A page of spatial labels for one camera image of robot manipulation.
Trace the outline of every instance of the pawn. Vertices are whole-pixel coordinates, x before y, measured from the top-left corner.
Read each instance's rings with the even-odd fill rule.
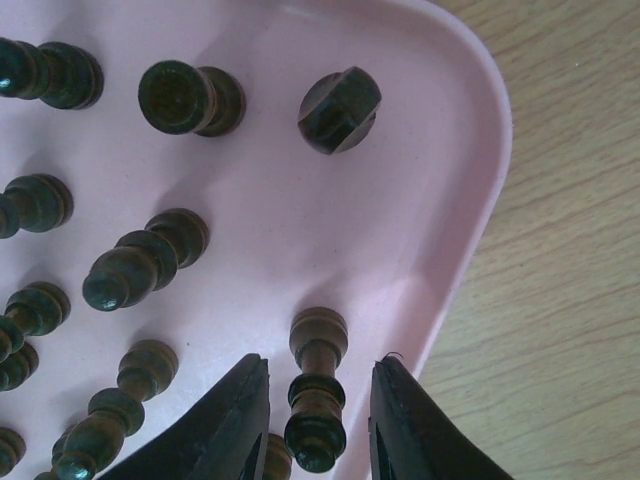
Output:
[[[218,137],[234,130],[246,110],[242,86],[224,70],[177,60],[156,63],[138,88],[142,114],[157,130]]]
[[[51,283],[30,283],[11,295],[4,315],[0,315],[0,362],[20,350],[25,337],[53,332],[70,311],[69,298]]]
[[[0,392],[7,392],[22,385],[38,368],[38,352],[25,343],[16,353],[0,363]]]
[[[0,427],[0,477],[11,473],[26,451],[27,446],[20,435],[8,428]]]
[[[43,472],[33,480],[59,480],[58,476],[53,471],[53,467],[55,466],[56,463],[58,463],[58,460],[60,460],[60,457],[62,456],[62,452],[64,451],[64,444],[67,441],[67,438],[69,437],[69,434],[71,433],[71,430],[73,430],[74,427],[75,425],[71,425],[67,427],[65,431],[62,433],[62,435],[60,436],[60,438],[56,440],[56,443],[53,444],[53,448],[51,449],[51,471]]]
[[[38,48],[0,38],[0,96],[33,100],[61,110],[93,105],[104,86],[100,65],[83,49],[61,42]]]
[[[73,213],[73,197],[64,183],[43,173],[18,177],[0,194],[0,238],[19,229],[48,232]]]
[[[171,384],[178,358],[164,343],[136,343],[120,362],[118,388],[98,392],[89,402],[89,416],[69,433],[54,472],[60,480],[91,480],[118,456],[125,437],[142,427],[142,402]]]
[[[84,280],[82,295],[103,312],[135,305],[166,287],[178,269],[192,265],[208,243],[209,229],[198,215],[183,208],[167,210],[100,256]]]

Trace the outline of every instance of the chess piece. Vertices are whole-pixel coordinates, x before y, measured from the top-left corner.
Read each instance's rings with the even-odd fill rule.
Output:
[[[73,213],[73,197],[64,183],[47,174],[25,175],[0,194],[0,238],[13,237],[20,228],[48,232]]]
[[[289,387],[291,418],[285,442],[304,470],[328,472],[347,444],[342,426],[346,398],[335,379],[347,352],[345,321],[328,308],[307,309],[293,321],[289,346],[302,374]]]
[[[60,438],[56,440],[56,443],[53,444],[53,448],[51,449],[51,471],[43,472],[33,480],[59,480],[58,476],[53,471],[53,467],[58,462],[58,460],[60,460],[60,457],[62,456],[62,452],[64,451],[64,444],[67,441],[67,438],[69,437],[69,434],[71,433],[71,430],[73,430],[74,427],[75,425],[68,426],[65,429],[65,431],[62,433]]]
[[[82,294],[96,310],[110,312],[166,287],[178,269],[192,265],[209,243],[209,229],[195,213],[176,208],[153,217],[101,255],[84,280]]]
[[[172,135],[225,135],[240,125],[246,110],[242,86],[230,74],[177,60],[156,63],[145,72],[138,101],[147,121]]]
[[[8,428],[0,427],[0,477],[11,473],[26,451],[27,446],[20,435]]]
[[[344,152],[368,135],[381,100],[375,80],[361,68],[332,73],[305,95],[298,128],[315,150],[326,155]]]
[[[18,388],[33,375],[39,363],[38,352],[25,343],[20,350],[0,362],[0,392]]]
[[[77,110],[93,105],[103,85],[100,65],[79,47],[48,42],[36,48],[0,38],[0,96]]]
[[[53,332],[70,311],[69,298],[51,283],[30,283],[11,295],[4,315],[0,315],[0,362],[23,348],[25,337]]]
[[[164,343],[143,340],[120,361],[118,388],[98,392],[89,402],[88,417],[67,437],[54,472],[60,480],[91,480],[118,456],[125,437],[142,427],[142,402],[171,384],[178,358]]]
[[[291,478],[291,454],[284,438],[269,434],[267,455],[264,461],[262,480],[289,480]]]

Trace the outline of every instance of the brown chess piece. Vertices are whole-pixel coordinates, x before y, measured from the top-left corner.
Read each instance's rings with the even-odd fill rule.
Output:
[[[13,237],[19,229],[48,232],[69,220],[73,197],[64,183],[38,173],[18,177],[0,194],[0,238]]]
[[[0,427],[0,477],[11,473],[26,451],[27,446],[20,435],[8,428]]]
[[[291,454],[284,438],[269,434],[267,455],[264,461],[262,480],[289,480],[291,478]]]
[[[327,472],[347,445],[342,426],[346,397],[335,378],[347,352],[346,323],[328,308],[307,309],[293,321],[289,346],[302,374],[289,387],[285,442],[304,470]]]
[[[11,295],[4,315],[0,315],[0,362],[19,351],[25,337],[53,332],[70,311],[69,298],[48,282],[30,283]]]
[[[39,363],[38,352],[25,343],[20,350],[0,362],[0,392],[18,388],[33,375]]]
[[[155,340],[136,343],[120,361],[118,388],[98,392],[89,416],[69,433],[54,472],[60,480],[91,480],[118,456],[125,437],[144,422],[142,402],[162,393],[178,370],[171,348]]]
[[[100,65],[74,45],[48,42],[38,48],[0,38],[0,96],[33,100],[62,110],[93,105],[104,86]]]
[[[240,83],[215,67],[194,68],[177,60],[156,63],[138,88],[140,109],[157,130],[218,137],[233,131],[246,110]]]
[[[103,312],[135,305],[198,260],[208,243],[209,229],[198,215],[184,208],[167,210],[101,255],[84,280],[82,295]]]
[[[60,438],[56,440],[56,443],[53,444],[53,448],[51,449],[51,471],[43,472],[33,480],[59,480],[58,476],[53,471],[53,467],[62,456],[64,444],[67,441],[71,430],[73,430],[73,427],[75,427],[75,425],[70,425],[69,427],[67,427]]]

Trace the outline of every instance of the pink plastic tray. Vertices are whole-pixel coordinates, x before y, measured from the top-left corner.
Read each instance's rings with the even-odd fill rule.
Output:
[[[73,306],[58,330],[31,340],[37,373],[0,394],[0,425],[28,445],[11,478],[49,470],[54,441],[94,393],[115,386],[120,358],[142,338],[168,342],[181,365],[119,458],[248,352],[269,359],[272,429],[282,433],[298,374],[289,326],[312,305],[348,321],[337,377],[349,445],[332,473],[296,466],[293,479],[366,478],[374,361],[400,352],[420,371],[507,171],[507,92],[480,40],[422,0],[5,0],[2,10],[1,35],[77,44],[106,75],[102,99],[85,111],[0,99],[2,182],[51,173],[76,202],[67,225],[0,244],[0,298],[49,280]],[[171,58],[241,81],[249,106],[237,131],[174,137],[145,122],[138,82]],[[326,157],[300,136],[298,107],[319,78],[352,65],[376,79],[383,102],[362,144]],[[92,262],[168,207],[210,225],[203,258],[138,306],[90,309],[81,285]]]

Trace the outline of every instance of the wooden table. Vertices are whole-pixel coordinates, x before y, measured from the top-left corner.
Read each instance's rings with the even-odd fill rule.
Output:
[[[421,383],[517,479],[640,479],[640,2],[440,0],[489,46],[511,169]]]

